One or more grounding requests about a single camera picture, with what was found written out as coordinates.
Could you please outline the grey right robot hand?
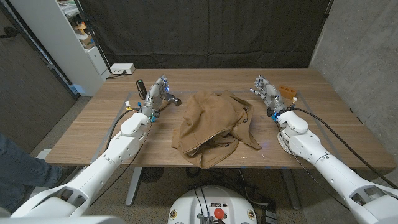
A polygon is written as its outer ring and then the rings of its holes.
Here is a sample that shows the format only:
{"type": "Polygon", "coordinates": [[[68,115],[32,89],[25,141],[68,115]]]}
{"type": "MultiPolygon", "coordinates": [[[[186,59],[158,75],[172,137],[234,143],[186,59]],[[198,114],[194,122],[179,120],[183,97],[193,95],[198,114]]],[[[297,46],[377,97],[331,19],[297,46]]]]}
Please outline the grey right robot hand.
{"type": "Polygon", "coordinates": [[[263,100],[264,104],[267,106],[268,117],[277,118],[282,113],[288,111],[278,89],[265,77],[259,75],[254,81],[254,86],[256,88],[251,88],[250,91],[263,100]]]}

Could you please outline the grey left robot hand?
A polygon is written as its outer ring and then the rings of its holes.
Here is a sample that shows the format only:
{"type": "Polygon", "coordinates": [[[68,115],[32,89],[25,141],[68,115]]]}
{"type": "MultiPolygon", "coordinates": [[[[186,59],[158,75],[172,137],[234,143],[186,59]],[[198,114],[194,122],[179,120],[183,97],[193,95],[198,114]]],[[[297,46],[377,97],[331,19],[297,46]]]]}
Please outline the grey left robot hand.
{"type": "Polygon", "coordinates": [[[152,117],[152,114],[159,110],[163,101],[165,100],[168,81],[165,75],[161,75],[156,82],[151,86],[147,93],[144,104],[142,106],[141,113],[146,115],[148,118],[152,117]]]}

